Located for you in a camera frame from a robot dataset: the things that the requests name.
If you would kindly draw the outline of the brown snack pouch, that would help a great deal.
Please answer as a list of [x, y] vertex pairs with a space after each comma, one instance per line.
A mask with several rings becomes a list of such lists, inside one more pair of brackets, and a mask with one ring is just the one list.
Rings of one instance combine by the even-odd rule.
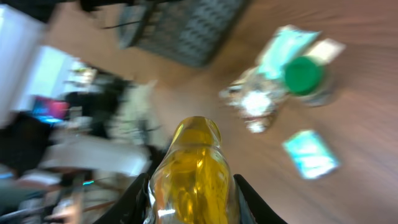
[[[308, 56], [328, 67], [345, 48], [345, 44], [341, 42], [333, 39], [320, 40], [318, 36], [295, 58]], [[219, 96], [228, 106], [239, 111], [252, 133], [262, 133], [269, 129], [284, 102], [288, 98], [296, 98], [286, 89], [284, 74], [280, 80], [266, 79], [257, 72], [256, 61], [252, 68], [245, 70], [238, 79], [220, 91]]]

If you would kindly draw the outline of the yellow oil bottle silver cap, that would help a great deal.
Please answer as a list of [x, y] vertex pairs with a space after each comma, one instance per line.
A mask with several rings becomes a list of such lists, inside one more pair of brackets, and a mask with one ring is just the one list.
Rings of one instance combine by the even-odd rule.
[[154, 223], [240, 222], [238, 190], [212, 120], [192, 116], [178, 125], [148, 194]]

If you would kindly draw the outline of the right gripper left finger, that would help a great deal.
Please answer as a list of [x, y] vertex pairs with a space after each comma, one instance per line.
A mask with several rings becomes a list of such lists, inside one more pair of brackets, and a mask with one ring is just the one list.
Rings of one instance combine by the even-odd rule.
[[143, 224], [148, 206], [149, 175], [140, 174], [120, 199], [93, 224]]

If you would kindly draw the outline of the green lid white jar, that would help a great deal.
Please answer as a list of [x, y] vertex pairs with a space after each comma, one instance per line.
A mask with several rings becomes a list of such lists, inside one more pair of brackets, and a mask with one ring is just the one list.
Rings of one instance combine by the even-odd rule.
[[303, 104], [315, 107], [329, 102], [335, 81], [326, 65], [314, 58], [301, 56], [284, 67], [284, 85]]

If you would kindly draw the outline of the mint green snack bar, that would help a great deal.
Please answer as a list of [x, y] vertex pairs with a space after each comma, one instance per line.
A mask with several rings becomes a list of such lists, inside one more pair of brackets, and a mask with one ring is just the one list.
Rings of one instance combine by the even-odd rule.
[[257, 72], [266, 79], [280, 80], [284, 67], [312, 44], [321, 32], [293, 25], [279, 27], [256, 59]]

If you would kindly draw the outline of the green tissue pack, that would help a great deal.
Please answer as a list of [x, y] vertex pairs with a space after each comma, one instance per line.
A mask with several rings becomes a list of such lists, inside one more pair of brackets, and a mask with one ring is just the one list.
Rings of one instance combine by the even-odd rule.
[[317, 179], [340, 166], [340, 161], [314, 130], [295, 133], [282, 146], [303, 179]]

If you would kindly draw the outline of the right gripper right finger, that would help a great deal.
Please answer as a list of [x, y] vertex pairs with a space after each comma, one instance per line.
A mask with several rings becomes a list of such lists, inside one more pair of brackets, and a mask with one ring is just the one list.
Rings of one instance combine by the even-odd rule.
[[235, 174], [234, 180], [239, 194], [240, 223], [287, 224], [242, 175]]

